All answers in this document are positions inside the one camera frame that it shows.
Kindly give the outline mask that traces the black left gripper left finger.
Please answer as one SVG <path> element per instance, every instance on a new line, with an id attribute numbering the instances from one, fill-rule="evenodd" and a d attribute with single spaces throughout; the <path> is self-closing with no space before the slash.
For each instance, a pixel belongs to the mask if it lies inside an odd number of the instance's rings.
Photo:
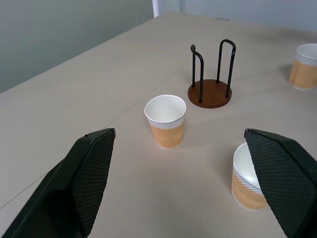
<path id="1" fill-rule="evenodd" d="M 115 137 L 115 129 L 106 128 L 79 138 L 46 174 L 3 237 L 88 237 L 103 199 Z"/>

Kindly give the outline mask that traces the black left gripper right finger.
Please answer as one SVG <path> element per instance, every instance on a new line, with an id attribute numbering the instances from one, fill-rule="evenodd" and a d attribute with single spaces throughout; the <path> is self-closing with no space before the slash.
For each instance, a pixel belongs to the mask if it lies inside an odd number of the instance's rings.
<path id="1" fill-rule="evenodd" d="M 244 132 L 262 193 L 288 238 L 317 236 L 317 162 L 295 140 Z"/>

